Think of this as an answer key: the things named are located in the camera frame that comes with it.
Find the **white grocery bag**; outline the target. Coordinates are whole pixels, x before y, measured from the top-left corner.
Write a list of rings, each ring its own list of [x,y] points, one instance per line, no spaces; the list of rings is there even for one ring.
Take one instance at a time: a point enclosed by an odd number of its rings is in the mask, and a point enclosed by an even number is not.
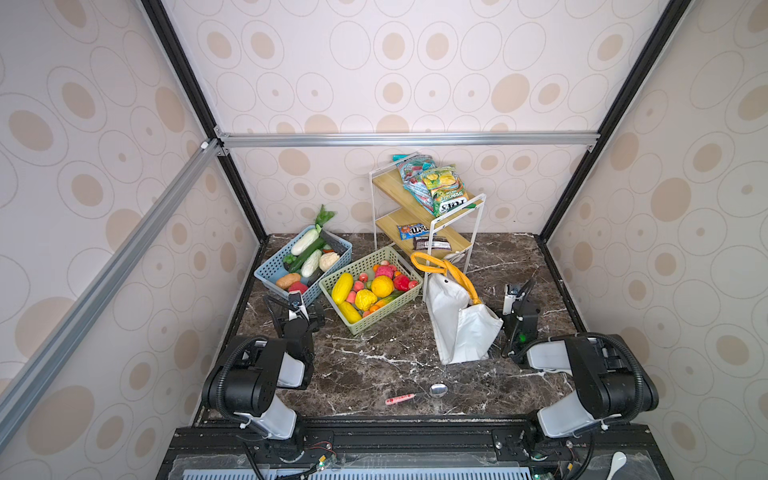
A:
[[[410,255],[425,273],[424,302],[444,365],[486,360],[503,325],[479,298],[471,280],[453,263],[424,252]]]

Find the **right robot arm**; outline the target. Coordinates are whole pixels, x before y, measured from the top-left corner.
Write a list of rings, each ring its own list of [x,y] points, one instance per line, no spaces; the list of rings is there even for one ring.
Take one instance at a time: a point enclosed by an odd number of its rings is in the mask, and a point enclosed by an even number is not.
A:
[[[531,299],[534,286],[531,278],[521,286],[505,287],[501,354],[524,368],[565,373],[574,383],[573,392],[535,414],[540,435],[566,438],[605,430],[656,409],[658,390],[621,336],[538,336],[541,309]]]

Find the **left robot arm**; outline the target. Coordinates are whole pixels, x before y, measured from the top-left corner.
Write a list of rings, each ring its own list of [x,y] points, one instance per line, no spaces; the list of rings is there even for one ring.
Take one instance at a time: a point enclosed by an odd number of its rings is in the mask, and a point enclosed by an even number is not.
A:
[[[325,317],[298,290],[286,299],[267,295],[264,301],[276,336],[234,337],[208,374],[201,403],[243,430],[267,440],[289,440],[298,414],[277,391],[308,388],[316,358],[313,334],[324,326]]]

